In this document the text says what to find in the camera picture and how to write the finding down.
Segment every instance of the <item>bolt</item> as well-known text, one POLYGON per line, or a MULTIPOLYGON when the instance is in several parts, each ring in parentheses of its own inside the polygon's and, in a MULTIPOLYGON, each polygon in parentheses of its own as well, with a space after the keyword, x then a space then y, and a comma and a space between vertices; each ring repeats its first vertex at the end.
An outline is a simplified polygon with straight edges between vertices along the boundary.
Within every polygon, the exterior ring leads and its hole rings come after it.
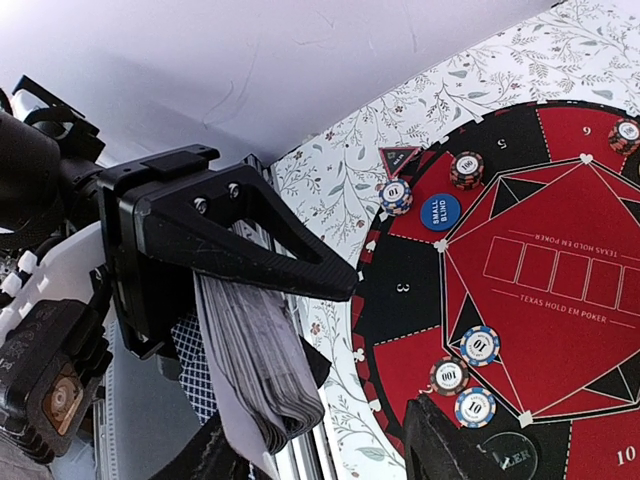
POLYGON ((227 188, 229 189, 229 196, 231 197, 231 200, 235 200, 240 196, 240 185, 237 183, 230 183, 227 185, 227 188))
POLYGON ((204 215, 205 213, 207 213, 207 210, 209 209, 209 204, 202 197, 196 198, 193 201, 193 206, 196 207, 196 210, 200 215, 204 215))

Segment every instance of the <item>black robotic claw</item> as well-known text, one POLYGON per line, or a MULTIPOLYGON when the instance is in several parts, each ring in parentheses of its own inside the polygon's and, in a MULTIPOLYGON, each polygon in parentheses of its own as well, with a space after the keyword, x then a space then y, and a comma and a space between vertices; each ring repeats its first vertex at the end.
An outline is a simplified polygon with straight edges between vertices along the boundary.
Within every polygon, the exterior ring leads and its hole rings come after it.
MULTIPOLYGON (((345 301, 357 275, 251 167, 208 170, 217 150, 193 145, 98 177, 107 265, 127 347, 145 358, 194 305, 192 270, 239 283, 345 301), (229 228, 253 220, 296 258, 229 228)), ((161 353, 172 355, 170 347, 161 353)))

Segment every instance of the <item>stack of poker chips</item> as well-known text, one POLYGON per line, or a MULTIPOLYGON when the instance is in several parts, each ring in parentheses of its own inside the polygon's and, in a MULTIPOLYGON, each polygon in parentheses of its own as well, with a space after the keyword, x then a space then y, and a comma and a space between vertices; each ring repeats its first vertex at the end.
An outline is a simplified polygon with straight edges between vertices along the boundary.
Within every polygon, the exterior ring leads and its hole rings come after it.
POLYGON ((411 188, 401 178, 388 181, 379 195, 384 211, 394 217, 407 213, 413 203, 411 188))
POLYGON ((471 190, 482 182, 484 161, 474 152, 462 152, 451 163, 451 183, 460 190, 471 190))
POLYGON ((640 147, 640 125, 638 122, 621 118, 609 133, 609 145, 616 152, 629 156, 640 147))

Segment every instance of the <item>floral pattern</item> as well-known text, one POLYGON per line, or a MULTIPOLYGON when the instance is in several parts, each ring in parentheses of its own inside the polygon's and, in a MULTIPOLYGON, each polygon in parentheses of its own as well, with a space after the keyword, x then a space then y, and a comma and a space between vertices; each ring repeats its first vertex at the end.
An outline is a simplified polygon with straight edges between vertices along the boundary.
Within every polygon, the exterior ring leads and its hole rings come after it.
MULTIPOLYGON (((280 193, 355 265, 386 180, 379 147, 428 147, 464 123, 527 101, 586 100, 637 116, 639 46, 640 21, 613 4, 565 2, 408 80, 287 155, 274 167, 280 193)), ((339 478, 406 478, 356 375, 363 352, 352 348, 349 305, 299 303, 309 340, 333 362, 325 391, 339 478)))

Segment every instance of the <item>poker mat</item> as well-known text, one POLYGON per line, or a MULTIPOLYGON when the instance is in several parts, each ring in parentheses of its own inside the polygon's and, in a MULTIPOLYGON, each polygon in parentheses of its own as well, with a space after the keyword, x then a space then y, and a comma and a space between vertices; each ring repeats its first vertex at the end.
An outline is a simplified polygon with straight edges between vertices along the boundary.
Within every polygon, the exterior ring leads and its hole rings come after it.
POLYGON ((380 428, 404 454, 407 402, 420 393, 510 478, 640 478, 640 150, 611 147, 626 112, 578 101, 496 111, 451 132, 390 174, 413 203, 379 211, 358 263, 352 339, 360 383, 380 428), (484 160, 482 183, 449 177, 462 152, 484 160), (437 194, 457 200, 446 231, 421 222, 437 194), (457 396, 430 384, 461 358, 474 327, 500 350, 469 365, 495 414, 456 418, 457 396))

